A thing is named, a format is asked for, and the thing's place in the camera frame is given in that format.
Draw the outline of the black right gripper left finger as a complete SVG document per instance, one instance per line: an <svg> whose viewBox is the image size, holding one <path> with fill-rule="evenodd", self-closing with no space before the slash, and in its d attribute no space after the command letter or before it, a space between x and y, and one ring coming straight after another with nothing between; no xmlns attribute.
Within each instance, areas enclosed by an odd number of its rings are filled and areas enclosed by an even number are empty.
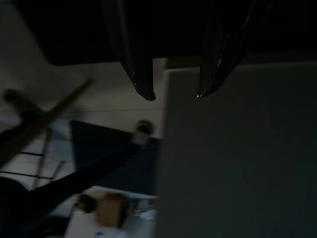
<svg viewBox="0 0 317 238"><path fill-rule="evenodd" d="M154 101L150 3L149 0L103 0L102 6L114 55L136 92Z"/></svg>

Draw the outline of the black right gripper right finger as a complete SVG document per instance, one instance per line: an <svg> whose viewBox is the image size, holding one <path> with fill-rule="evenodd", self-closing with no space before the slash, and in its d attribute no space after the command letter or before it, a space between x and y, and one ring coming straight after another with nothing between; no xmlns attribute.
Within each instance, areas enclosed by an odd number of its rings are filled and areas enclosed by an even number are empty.
<svg viewBox="0 0 317 238"><path fill-rule="evenodd" d="M216 92L248 52L270 0L213 0L205 30L197 98Z"/></svg>

